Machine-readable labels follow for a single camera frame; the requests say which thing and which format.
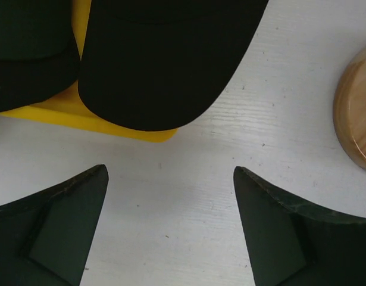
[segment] yellow tray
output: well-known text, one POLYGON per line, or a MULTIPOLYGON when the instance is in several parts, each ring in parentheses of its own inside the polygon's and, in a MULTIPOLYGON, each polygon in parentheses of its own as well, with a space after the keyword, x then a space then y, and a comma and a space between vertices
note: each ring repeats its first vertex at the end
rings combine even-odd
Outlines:
MULTIPOLYGON (((90 3, 91 0, 73 1, 72 25, 80 55, 82 55, 83 44, 85 42, 90 3)), ((44 102, 1 112, 0 115, 152 142, 168 140, 177 131, 177 129, 172 129, 167 131, 145 132, 124 128, 107 122, 85 107, 78 95, 77 85, 78 82, 75 82, 68 89, 44 102)))

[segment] white table surface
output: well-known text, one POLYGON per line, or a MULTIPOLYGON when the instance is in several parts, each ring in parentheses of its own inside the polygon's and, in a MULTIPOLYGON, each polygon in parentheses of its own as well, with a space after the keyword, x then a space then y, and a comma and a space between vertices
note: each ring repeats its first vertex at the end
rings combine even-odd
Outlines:
POLYGON ((235 166, 366 217, 366 173, 332 122, 338 78, 365 44, 366 0, 271 0, 226 90, 165 143, 0 117, 0 204, 104 163, 82 286, 253 286, 235 166))

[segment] black cap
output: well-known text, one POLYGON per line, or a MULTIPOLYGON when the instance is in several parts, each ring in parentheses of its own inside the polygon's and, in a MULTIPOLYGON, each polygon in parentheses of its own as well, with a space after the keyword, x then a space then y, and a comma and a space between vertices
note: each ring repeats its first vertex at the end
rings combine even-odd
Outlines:
POLYGON ((0 112, 65 90, 79 64, 70 0, 0 1, 0 112))
POLYGON ((79 77, 88 109, 115 124, 183 126, 220 95, 267 0, 93 0, 79 77))

